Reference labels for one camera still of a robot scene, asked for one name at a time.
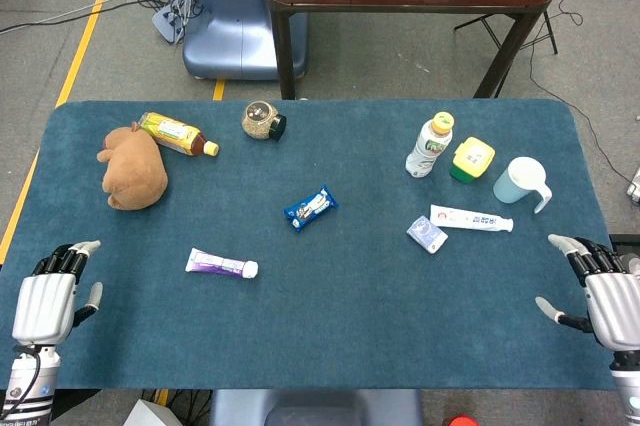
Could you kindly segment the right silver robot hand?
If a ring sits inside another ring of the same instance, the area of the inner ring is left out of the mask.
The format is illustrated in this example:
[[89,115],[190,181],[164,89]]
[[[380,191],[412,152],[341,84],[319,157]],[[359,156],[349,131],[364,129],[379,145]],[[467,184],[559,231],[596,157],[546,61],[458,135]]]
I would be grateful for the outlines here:
[[639,349],[639,278],[611,249],[585,238],[550,234],[548,241],[569,262],[584,293],[588,315],[569,315],[538,296],[535,303],[556,324],[591,333],[613,352]]

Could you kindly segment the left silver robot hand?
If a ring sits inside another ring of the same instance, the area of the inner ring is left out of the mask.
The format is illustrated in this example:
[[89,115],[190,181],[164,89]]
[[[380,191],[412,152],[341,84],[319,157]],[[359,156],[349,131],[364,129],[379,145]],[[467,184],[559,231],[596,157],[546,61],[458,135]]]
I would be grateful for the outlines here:
[[91,286],[80,309],[75,308],[75,300],[85,266],[100,246],[98,240],[63,244],[36,264],[19,291],[12,330],[18,344],[57,345],[99,310],[103,296],[100,282]]

